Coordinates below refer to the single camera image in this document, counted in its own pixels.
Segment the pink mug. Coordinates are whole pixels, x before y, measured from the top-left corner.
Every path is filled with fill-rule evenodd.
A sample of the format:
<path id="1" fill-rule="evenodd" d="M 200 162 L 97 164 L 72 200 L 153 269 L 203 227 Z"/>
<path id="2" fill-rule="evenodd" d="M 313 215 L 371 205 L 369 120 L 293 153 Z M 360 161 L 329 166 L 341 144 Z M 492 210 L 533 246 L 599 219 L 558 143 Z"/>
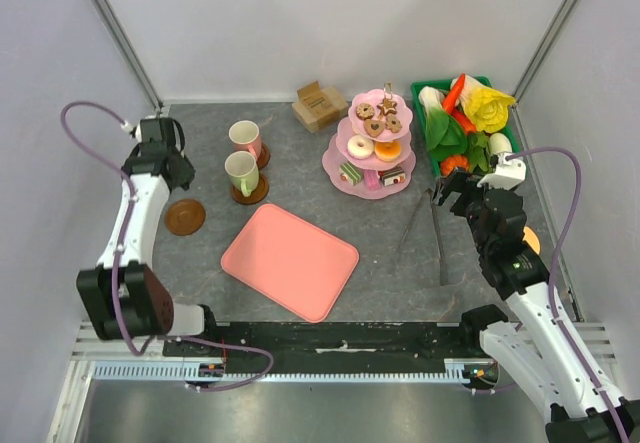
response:
<path id="1" fill-rule="evenodd" d="M 228 132 L 228 136 L 234 148 L 238 151 L 247 151 L 255 159 L 262 152 L 262 139 L 259 126 L 250 120 L 235 122 Z"/>

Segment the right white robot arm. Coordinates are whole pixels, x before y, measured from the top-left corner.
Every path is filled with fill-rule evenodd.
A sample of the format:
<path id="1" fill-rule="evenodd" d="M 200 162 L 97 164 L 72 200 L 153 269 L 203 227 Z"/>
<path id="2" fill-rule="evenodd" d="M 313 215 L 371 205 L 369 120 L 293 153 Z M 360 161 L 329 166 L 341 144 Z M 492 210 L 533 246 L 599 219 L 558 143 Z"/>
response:
<path id="1" fill-rule="evenodd" d="M 467 355 L 493 358 L 541 414 L 550 442 L 636 442 L 639 403 L 611 381 L 576 330 L 549 272 L 524 239 L 523 199 L 492 188 L 479 176 L 454 170 L 436 182 L 432 197 L 466 220 L 481 272 L 527 332 L 495 305 L 465 312 L 458 344 Z"/>

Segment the small orange glazed donut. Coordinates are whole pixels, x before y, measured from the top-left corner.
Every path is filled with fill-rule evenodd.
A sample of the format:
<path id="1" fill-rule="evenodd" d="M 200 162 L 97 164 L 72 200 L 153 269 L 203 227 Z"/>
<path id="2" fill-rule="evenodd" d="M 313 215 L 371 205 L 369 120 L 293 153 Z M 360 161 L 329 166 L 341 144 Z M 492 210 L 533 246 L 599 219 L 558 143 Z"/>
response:
<path id="1" fill-rule="evenodd" d="M 393 162 L 402 154 L 403 147 L 398 140 L 389 142 L 376 142 L 374 152 L 376 157 L 383 162 Z"/>

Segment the green mug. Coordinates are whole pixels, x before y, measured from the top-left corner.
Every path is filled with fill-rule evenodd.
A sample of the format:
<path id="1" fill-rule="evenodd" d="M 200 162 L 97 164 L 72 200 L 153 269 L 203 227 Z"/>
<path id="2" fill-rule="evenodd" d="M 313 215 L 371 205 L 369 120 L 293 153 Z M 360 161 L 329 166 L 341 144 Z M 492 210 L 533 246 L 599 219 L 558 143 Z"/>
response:
<path id="1" fill-rule="evenodd" d="M 248 198 L 258 187 L 260 173 L 256 158 L 250 152 L 233 152 L 226 158 L 224 168 L 232 185 L 244 198 Z"/>

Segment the star shaped cookie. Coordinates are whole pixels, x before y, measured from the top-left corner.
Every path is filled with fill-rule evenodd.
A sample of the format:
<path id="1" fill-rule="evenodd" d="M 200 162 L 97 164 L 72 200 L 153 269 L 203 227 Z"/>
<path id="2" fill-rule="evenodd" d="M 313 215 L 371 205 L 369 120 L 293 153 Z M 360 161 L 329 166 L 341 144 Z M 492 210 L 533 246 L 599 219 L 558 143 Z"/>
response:
<path id="1" fill-rule="evenodd" d="M 379 109 L 380 114 L 384 117 L 397 114 L 397 102 L 392 98 L 383 98 L 377 105 L 377 108 Z"/>

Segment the heart shaped cookie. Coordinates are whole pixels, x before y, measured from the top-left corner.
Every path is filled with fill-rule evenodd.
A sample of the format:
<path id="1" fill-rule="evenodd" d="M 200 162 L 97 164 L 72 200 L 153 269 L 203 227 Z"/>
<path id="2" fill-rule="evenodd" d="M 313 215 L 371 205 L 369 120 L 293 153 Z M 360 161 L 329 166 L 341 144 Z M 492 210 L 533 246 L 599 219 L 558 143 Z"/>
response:
<path id="1" fill-rule="evenodd" d="M 386 129 L 386 124 L 377 119 L 367 119 L 363 124 L 367 135 L 373 139 L 377 138 Z"/>

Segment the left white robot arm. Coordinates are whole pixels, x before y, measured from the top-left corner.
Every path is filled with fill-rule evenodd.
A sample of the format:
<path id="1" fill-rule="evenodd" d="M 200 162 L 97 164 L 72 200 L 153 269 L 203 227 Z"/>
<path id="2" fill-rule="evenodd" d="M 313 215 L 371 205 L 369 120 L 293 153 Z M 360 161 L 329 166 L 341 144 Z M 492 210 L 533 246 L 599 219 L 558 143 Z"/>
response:
<path id="1" fill-rule="evenodd" d="M 210 309 L 176 303 L 152 264 L 169 196 L 187 190 L 195 177 L 183 128 L 170 117 L 148 117 L 133 134 L 134 149 L 115 167 L 122 197 L 114 228 L 96 266 L 78 273 L 76 287 L 98 338 L 185 336 L 196 354 L 210 355 L 220 343 Z"/>

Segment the green layered cake slice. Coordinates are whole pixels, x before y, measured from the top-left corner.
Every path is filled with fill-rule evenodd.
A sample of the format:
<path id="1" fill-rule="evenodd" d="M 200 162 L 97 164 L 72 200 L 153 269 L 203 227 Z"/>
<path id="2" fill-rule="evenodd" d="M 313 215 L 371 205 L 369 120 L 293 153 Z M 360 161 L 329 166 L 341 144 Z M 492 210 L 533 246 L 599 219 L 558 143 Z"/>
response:
<path id="1" fill-rule="evenodd" d="M 339 170 L 341 180 L 348 182 L 352 186 L 359 184 L 363 180 L 363 173 L 351 162 L 341 164 Z"/>

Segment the small chocolate nut donut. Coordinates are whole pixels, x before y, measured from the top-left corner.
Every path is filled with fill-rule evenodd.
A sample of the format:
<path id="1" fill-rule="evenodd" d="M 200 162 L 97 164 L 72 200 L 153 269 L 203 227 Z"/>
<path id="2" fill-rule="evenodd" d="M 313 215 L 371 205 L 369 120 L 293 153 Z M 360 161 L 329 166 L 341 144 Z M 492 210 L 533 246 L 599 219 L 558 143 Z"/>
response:
<path id="1" fill-rule="evenodd" d="M 370 103 L 361 103 L 356 107 L 356 116 L 363 121 L 373 119 L 375 109 Z"/>

